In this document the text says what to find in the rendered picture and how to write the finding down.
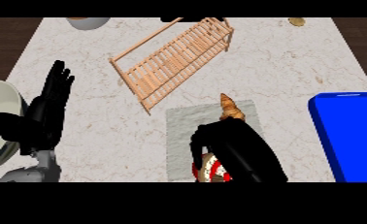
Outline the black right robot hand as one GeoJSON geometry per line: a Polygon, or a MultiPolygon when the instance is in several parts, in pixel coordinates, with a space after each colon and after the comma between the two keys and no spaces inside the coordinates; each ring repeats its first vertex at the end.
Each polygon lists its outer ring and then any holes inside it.
{"type": "Polygon", "coordinates": [[[189,146],[197,169],[203,167],[203,147],[206,147],[234,182],[289,181],[275,153],[243,119],[228,117],[200,125],[189,146]]]}

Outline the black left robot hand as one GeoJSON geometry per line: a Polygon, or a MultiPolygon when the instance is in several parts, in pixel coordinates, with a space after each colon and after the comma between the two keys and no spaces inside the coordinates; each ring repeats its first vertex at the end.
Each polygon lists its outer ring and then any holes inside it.
{"type": "Polygon", "coordinates": [[[21,145],[21,155],[53,150],[61,141],[73,81],[65,62],[56,60],[25,115],[0,112],[0,137],[21,145]]]}

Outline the grey placemat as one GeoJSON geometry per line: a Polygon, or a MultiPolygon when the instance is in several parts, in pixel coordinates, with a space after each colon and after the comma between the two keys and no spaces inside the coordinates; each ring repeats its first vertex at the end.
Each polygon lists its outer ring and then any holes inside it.
{"type": "Polygon", "coordinates": [[[219,120],[221,104],[204,104],[166,111],[166,170],[167,180],[195,180],[192,175],[191,136],[198,126],[219,120]]]}

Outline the wooden tiered shelf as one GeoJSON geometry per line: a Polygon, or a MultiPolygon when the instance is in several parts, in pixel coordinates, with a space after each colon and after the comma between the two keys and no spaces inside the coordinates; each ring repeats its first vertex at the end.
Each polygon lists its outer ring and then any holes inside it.
{"type": "Polygon", "coordinates": [[[204,17],[144,60],[123,72],[117,61],[179,21],[178,17],[118,56],[110,59],[118,76],[147,112],[198,72],[210,59],[229,49],[234,27],[225,17],[204,17]]]}

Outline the pale round plate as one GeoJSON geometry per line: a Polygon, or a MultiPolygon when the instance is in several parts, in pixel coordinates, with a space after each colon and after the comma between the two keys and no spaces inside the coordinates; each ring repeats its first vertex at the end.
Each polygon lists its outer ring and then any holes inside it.
{"type": "MultiPolygon", "coordinates": [[[[24,116],[25,106],[27,103],[19,91],[10,83],[0,80],[0,112],[24,116]]],[[[0,137],[0,166],[6,163],[18,150],[19,144],[7,142],[0,137]]]]}

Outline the brown croissant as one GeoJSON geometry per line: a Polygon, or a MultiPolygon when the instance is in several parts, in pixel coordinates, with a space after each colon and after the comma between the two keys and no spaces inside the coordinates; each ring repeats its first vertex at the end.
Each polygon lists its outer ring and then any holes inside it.
{"type": "Polygon", "coordinates": [[[226,119],[228,117],[246,120],[244,113],[238,109],[234,100],[225,94],[221,94],[221,108],[222,108],[222,115],[219,117],[221,120],[226,119]]]}

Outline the blue rectangular tray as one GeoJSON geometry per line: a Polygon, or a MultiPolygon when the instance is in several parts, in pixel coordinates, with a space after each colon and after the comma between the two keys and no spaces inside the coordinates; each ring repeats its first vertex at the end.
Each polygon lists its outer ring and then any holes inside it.
{"type": "Polygon", "coordinates": [[[367,92],[327,92],[308,100],[336,182],[367,182],[367,92]]]}

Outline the grey bowl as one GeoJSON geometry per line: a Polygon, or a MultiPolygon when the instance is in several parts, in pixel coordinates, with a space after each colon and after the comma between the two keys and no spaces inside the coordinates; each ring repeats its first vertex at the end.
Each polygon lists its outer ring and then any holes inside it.
{"type": "Polygon", "coordinates": [[[77,30],[93,30],[102,27],[110,21],[108,17],[68,17],[67,21],[77,30]]]}

